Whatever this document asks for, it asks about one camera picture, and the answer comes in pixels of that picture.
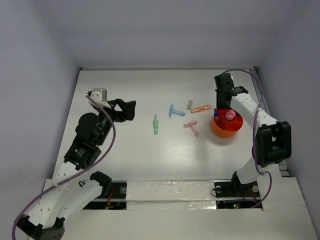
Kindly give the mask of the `grey eraser block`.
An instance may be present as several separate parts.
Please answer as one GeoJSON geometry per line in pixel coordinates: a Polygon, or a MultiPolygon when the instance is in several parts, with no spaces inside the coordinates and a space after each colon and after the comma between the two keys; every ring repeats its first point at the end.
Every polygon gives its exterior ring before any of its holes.
{"type": "Polygon", "coordinates": [[[188,104],[187,104],[187,109],[188,109],[188,110],[191,110],[191,109],[192,109],[192,106],[193,106],[193,101],[190,100],[190,101],[188,102],[188,104]]]}

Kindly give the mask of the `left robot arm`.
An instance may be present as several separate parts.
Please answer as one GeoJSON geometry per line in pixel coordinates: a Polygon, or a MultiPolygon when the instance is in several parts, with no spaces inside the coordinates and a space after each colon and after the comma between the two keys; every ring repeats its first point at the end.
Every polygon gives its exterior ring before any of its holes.
{"type": "Polygon", "coordinates": [[[102,146],[115,123],[132,121],[136,101],[122,99],[106,101],[97,91],[86,94],[97,113],[83,114],[75,128],[76,136],[64,156],[52,184],[36,196],[17,216],[11,237],[16,238],[19,228],[33,240],[60,240],[66,223],[97,197],[104,198],[112,190],[112,179],[90,170],[100,163],[106,153],[102,146]]]}

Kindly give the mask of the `blue white glue bottle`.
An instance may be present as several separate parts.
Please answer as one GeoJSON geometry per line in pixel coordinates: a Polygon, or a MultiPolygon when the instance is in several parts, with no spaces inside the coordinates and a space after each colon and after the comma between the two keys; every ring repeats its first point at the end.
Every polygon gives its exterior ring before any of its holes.
{"type": "Polygon", "coordinates": [[[219,111],[217,108],[214,108],[213,111],[214,111],[214,114],[213,114],[214,121],[216,122],[216,124],[218,124],[220,122],[219,111]]]}

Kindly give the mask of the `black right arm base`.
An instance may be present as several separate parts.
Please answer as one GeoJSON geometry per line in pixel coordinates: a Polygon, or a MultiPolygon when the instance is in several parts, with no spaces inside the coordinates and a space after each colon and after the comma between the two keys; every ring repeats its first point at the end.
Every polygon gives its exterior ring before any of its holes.
{"type": "Polygon", "coordinates": [[[216,181],[211,193],[216,198],[245,198],[249,190],[253,190],[254,186],[257,186],[257,181],[251,183],[242,184],[234,172],[231,180],[228,181],[216,181]]]}

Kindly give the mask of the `pink round eraser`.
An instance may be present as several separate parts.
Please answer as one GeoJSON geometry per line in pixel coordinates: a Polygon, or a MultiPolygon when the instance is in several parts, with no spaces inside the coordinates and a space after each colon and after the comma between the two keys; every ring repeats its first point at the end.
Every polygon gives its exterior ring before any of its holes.
{"type": "Polygon", "coordinates": [[[236,112],[233,111],[232,109],[230,109],[230,110],[228,110],[228,111],[225,113],[224,118],[225,118],[227,121],[233,121],[236,116],[237,116],[236,112]]]}

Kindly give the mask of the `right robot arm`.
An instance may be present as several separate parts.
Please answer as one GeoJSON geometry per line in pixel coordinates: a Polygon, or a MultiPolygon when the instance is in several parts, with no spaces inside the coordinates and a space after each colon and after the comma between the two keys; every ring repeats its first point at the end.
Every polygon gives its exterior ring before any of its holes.
{"type": "Polygon", "coordinates": [[[216,84],[216,108],[211,129],[221,138],[231,138],[243,123],[252,128],[252,150],[248,162],[235,171],[222,194],[240,197],[253,187],[259,176],[271,165],[291,157],[292,129],[287,121],[278,121],[256,103],[243,86],[235,86],[232,75],[221,73],[214,78],[216,84]]]}

